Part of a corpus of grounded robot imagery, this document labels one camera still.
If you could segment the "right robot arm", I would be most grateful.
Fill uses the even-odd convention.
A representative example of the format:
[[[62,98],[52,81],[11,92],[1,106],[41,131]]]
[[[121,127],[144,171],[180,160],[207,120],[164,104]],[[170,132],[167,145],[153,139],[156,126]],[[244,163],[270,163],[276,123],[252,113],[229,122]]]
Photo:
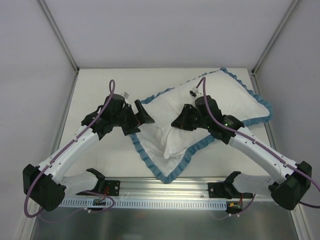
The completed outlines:
[[[256,176],[233,171],[217,191],[224,198],[257,194],[271,197],[291,211],[311,186],[312,167],[307,162],[297,163],[260,142],[242,121],[222,114],[209,95],[185,104],[171,126],[185,131],[207,130],[214,139],[239,150],[267,172],[266,176]]]

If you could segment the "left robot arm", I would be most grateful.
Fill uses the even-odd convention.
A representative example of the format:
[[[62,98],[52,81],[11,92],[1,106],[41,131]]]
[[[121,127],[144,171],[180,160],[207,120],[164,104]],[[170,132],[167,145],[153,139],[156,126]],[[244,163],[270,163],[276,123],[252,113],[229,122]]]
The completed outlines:
[[[83,173],[66,176],[76,160],[92,145],[98,143],[114,128],[120,127],[125,136],[139,133],[143,124],[155,120],[147,113],[139,100],[134,102],[137,112],[126,102],[124,96],[110,94],[103,105],[88,114],[74,136],[56,152],[37,166],[28,164],[22,171],[23,190],[43,210],[55,210],[65,197],[91,192],[104,192],[105,176],[94,168]]]

